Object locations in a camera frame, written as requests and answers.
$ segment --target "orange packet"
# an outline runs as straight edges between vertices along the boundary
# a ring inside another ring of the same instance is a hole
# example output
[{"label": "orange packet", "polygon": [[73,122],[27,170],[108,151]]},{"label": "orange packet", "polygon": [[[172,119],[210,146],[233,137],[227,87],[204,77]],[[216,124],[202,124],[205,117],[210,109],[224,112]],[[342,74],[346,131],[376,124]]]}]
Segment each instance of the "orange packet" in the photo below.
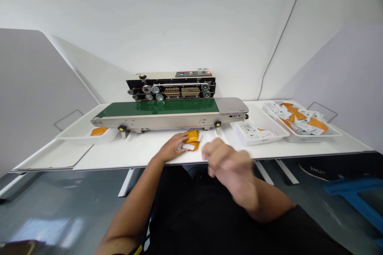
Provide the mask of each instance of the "orange packet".
[{"label": "orange packet", "polygon": [[291,129],[291,130],[293,130],[292,129],[292,126],[291,126],[291,124],[290,124],[290,122],[288,122],[286,119],[281,119],[284,123],[286,123],[286,125]]},{"label": "orange packet", "polygon": [[289,118],[288,118],[288,121],[290,122],[295,122],[295,114],[293,113]]},{"label": "orange packet", "polygon": [[292,103],[281,103],[280,106],[281,105],[284,105],[285,107],[292,107],[293,106]]},{"label": "orange packet", "polygon": [[188,134],[188,139],[184,140],[185,143],[198,141],[199,130],[190,130],[190,131],[186,131],[185,133]]},{"label": "orange packet", "polygon": [[287,111],[291,112],[293,115],[295,115],[297,120],[303,120],[306,118],[306,116],[303,115],[302,113],[300,113],[298,111],[298,108],[296,108],[296,107],[287,107]]},{"label": "orange packet", "polygon": [[91,133],[91,136],[100,136],[100,135],[103,135],[105,133],[105,131],[107,131],[107,127],[98,127],[98,128],[95,128],[92,130],[92,133]]},{"label": "orange packet", "polygon": [[323,122],[321,122],[320,120],[315,119],[315,118],[311,118],[311,120],[308,123],[308,125],[311,125],[311,126],[314,126],[314,127],[318,127],[320,129],[323,129],[324,132],[322,134],[325,134],[327,132],[327,130],[328,130],[327,125],[325,125]]}]

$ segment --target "green conveyor belt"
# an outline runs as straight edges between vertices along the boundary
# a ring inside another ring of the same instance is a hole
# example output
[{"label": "green conveyor belt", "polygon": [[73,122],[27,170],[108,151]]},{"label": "green conveyor belt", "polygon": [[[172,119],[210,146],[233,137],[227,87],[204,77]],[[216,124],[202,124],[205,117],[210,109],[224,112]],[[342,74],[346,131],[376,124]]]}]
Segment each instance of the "green conveyor belt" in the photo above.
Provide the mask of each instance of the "green conveyor belt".
[{"label": "green conveyor belt", "polygon": [[165,115],[176,113],[219,112],[215,100],[180,99],[164,101],[141,101],[111,103],[96,117],[122,117],[136,115]]}]

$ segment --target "person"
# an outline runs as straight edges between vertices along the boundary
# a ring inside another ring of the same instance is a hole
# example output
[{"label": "person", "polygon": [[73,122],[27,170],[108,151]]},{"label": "person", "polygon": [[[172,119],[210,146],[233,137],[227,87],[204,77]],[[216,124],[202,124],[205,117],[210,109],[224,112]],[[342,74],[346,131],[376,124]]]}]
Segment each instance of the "person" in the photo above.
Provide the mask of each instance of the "person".
[{"label": "person", "polygon": [[192,179],[182,166],[165,167],[186,151],[177,150],[186,138],[174,135],[151,159],[97,255],[350,254],[282,191],[256,178],[246,151],[220,138],[202,148],[208,175]]}]

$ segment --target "power cable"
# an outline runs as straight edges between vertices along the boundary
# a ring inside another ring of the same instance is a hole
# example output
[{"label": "power cable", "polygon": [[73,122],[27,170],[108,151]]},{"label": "power cable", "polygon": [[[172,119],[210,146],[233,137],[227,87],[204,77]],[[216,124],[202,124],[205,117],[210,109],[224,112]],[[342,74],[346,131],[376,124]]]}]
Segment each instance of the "power cable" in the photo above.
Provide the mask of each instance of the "power cable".
[{"label": "power cable", "polygon": [[290,18],[291,18],[291,14],[292,14],[292,12],[293,12],[293,10],[294,10],[294,8],[295,8],[295,4],[296,4],[296,2],[297,2],[297,0],[294,1],[294,4],[293,4],[293,6],[292,6],[292,8],[291,8],[291,11],[290,11],[290,14],[289,14],[289,16],[288,16],[288,18],[287,18],[287,22],[286,22],[286,24],[285,24],[285,26],[284,26],[284,28],[283,28],[282,33],[280,34],[278,43],[276,44],[275,49],[274,49],[274,52],[272,53],[272,56],[271,56],[271,58],[270,58],[270,61],[268,62],[267,66],[266,66],[265,72],[263,73],[262,81],[261,81],[261,88],[259,89],[259,94],[258,94],[257,100],[259,100],[259,97],[261,96],[261,92],[262,92],[262,88],[263,88],[263,80],[265,79],[266,72],[267,72],[267,70],[268,70],[268,68],[269,68],[269,66],[270,66],[270,63],[271,63],[272,59],[274,58],[275,52],[276,52],[276,50],[278,49],[280,40],[282,39],[282,36],[283,36],[283,34],[284,34],[284,31],[286,30],[287,24],[288,24],[288,22],[289,22],[289,20],[290,20]]}]

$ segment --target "white tray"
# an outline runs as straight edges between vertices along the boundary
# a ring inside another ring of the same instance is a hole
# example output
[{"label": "white tray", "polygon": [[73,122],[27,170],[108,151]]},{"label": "white tray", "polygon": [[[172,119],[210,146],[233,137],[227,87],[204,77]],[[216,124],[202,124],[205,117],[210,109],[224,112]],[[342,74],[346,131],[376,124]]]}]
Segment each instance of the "white tray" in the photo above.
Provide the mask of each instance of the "white tray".
[{"label": "white tray", "polygon": [[[249,119],[245,120],[244,122],[238,121],[230,124],[233,127],[233,129],[236,130],[238,138],[243,146],[253,146],[259,144],[272,143],[289,136],[289,133],[283,127],[281,127],[276,121],[271,119],[267,115],[267,113],[265,113],[257,107],[251,109],[251,112],[249,112]],[[256,124],[262,129],[272,130],[276,133],[276,136],[270,138],[248,139],[246,137],[245,131],[242,128],[242,126],[246,124]]]},{"label": "white tray", "polygon": [[92,145],[74,145],[53,139],[11,172],[72,169],[91,147]]},{"label": "white tray", "polygon": [[[291,103],[293,104],[293,107],[297,107],[300,109],[306,109],[305,107],[297,104],[293,101],[267,101],[265,103],[271,103],[275,102],[276,104],[280,105],[281,103]],[[296,134],[294,130],[290,129],[271,109],[269,109],[265,103],[262,106],[262,110],[265,111],[268,115],[270,115],[278,124],[280,124],[284,129],[286,129],[290,136],[286,137],[286,141],[290,143],[314,143],[314,142],[324,142],[328,140],[332,140],[334,137],[342,136],[343,134],[337,130],[332,125],[328,124],[327,122],[323,122],[327,125],[328,130],[324,135],[299,135]]]},{"label": "white tray", "polygon": [[116,128],[108,128],[104,134],[91,136],[91,132],[96,127],[91,123],[91,119],[99,114],[109,104],[101,104],[83,115],[74,123],[69,125],[63,132],[55,137],[58,140],[69,141],[77,145],[93,145],[110,143],[119,133]]}]

